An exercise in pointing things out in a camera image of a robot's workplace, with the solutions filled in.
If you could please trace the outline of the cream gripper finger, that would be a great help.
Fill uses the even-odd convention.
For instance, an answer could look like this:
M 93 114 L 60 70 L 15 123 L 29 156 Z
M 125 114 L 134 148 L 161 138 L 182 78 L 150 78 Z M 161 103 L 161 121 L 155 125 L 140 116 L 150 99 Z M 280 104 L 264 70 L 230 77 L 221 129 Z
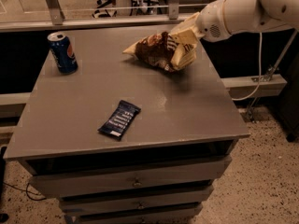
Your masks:
M 196 12 L 192 14 L 190 17 L 185 19 L 183 22 L 176 25 L 174 28 L 171 29 L 170 34 L 182 34 L 183 32 L 193 32 L 195 35 L 199 35 L 200 32 L 196 25 L 196 21 L 199 17 L 200 13 Z
M 175 70 L 181 70 L 196 58 L 195 49 L 198 38 L 192 29 L 181 30 L 170 35 L 178 44 L 172 56 L 171 64 Z

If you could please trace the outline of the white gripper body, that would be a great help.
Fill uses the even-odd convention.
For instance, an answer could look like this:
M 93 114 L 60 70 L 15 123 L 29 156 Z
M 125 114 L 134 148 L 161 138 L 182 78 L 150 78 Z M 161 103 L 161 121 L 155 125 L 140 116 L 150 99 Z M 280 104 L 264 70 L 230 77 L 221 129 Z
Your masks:
M 208 42 L 218 42 L 228 39 L 228 32 L 224 21 L 224 3 L 226 0 L 217 0 L 206 5 L 196 20 L 198 30 Z

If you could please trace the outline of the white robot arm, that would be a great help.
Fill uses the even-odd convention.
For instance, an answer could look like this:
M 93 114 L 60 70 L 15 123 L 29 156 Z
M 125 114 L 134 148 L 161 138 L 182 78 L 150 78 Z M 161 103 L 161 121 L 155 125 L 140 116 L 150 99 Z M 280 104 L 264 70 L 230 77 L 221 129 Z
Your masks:
M 171 30 L 179 43 L 195 45 L 200 39 L 216 68 L 238 73 L 239 63 L 249 67 L 247 44 L 225 47 L 233 35 L 272 33 L 299 27 L 299 0 L 216 0 Z

